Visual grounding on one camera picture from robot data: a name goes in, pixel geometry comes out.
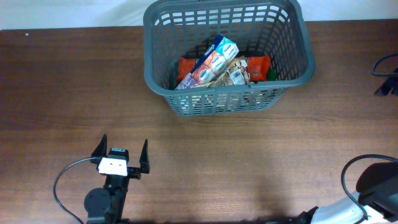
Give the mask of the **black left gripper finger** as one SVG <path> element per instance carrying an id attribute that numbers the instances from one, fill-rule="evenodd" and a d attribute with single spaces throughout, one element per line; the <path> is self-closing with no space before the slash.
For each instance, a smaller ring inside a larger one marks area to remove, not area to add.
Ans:
<path id="1" fill-rule="evenodd" d="M 144 145 L 141 151 L 140 159 L 140 172 L 142 174 L 150 173 L 150 163 L 149 163 L 149 155 L 148 155 L 148 139 L 144 141 Z"/>
<path id="2" fill-rule="evenodd" d="M 107 135 L 103 134 L 101 141 L 95 148 L 95 150 L 91 153 L 91 157 L 104 157 L 106 155 L 107 150 Z"/>

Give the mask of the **brown white snack wrapper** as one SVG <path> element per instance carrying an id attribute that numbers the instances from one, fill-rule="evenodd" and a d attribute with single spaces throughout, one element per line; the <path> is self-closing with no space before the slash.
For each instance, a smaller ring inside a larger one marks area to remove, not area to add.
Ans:
<path id="1" fill-rule="evenodd" d="M 232 86 L 232 85 L 246 85 L 250 82 L 250 73 L 248 70 L 247 57 L 234 58 L 227 66 L 227 68 L 218 75 L 213 81 L 196 85 L 195 88 L 199 87 L 221 87 L 221 86 Z"/>

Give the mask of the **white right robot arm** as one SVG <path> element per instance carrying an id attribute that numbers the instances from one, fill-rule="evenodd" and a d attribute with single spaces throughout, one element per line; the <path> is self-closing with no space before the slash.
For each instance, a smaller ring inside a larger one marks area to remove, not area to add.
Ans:
<path id="1" fill-rule="evenodd" d="M 380 159 L 360 175 L 356 190 L 349 192 L 345 175 L 355 162 Z M 325 207 L 303 212 L 295 223 L 393 223 L 397 221 L 397 158 L 363 154 L 352 158 L 341 171 L 341 186 L 346 197 Z"/>

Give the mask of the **red spaghetti packet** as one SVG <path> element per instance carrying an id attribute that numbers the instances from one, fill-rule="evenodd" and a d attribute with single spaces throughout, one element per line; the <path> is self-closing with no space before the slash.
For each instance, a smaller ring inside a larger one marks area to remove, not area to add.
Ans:
<path id="1" fill-rule="evenodd" d="M 242 57 L 248 64 L 248 72 L 250 81 L 264 82 L 267 81 L 268 71 L 271 67 L 271 57 L 264 55 L 261 57 Z M 181 82 L 185 76 L 198 63 L 199 58 L 179 58 L 178 61 L 178 77 L 176 80 Z"/>

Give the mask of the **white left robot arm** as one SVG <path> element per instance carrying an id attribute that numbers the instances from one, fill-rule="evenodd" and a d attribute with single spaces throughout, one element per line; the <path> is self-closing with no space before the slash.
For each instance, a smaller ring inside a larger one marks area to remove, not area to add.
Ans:
<path id="1" fill-rule="evenodd" d="M 148 156 L 148 140 L 139 158 L 139 167 L 129 167 L 129 151 L 113 147 L 107 149 L 107 135 L 104 135 L 91 154 L 90 162 L 96 170 L 106 177 L 104 185 L 89 191 L 85 197 L 84 207 L 88 213 L 87 224 L 131 223 L 123 218 L 124 204 L 128 192 L 129 181 L 139 180 L 142 174 L 150 173 Z"/>

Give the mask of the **green lidded jar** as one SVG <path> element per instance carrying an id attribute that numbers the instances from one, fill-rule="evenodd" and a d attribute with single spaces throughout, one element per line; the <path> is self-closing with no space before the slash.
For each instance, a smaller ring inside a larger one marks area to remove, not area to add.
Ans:
<path id="1" fill-rule="evenodd" d="M 278 77 L 277 72 L 273 68 L 269 68 L 266 76 L 267 81 L 269 82 L 276 81 L 277 77 Z"/>

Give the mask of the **grey plastic basket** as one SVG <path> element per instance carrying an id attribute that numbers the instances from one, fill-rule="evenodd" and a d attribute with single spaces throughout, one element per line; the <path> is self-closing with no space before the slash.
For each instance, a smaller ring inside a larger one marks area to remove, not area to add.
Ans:
<path id="1" fill-rule="evenodd" d="M 180 116 L 265 110 L 315 73 L 296 0 L 156 1 L 146 9 L 143 24 L 144 79 Z M 270 56 L 277 79 L 178 90 L 179 59 L 201 57 L 217 35 L 235 42 L 241 56 Z"/>

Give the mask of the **colourful tissue multipack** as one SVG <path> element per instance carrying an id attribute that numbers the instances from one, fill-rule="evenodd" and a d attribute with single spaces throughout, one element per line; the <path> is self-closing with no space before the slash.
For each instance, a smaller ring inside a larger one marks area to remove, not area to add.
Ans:
<path id="1" fill-rule="evenodd" d="M 227 37 L 218 34 L 203 56 L 177 85 L 176 90 L 201 87 L 214 81 L 239 53 L 238 46 Z"/>

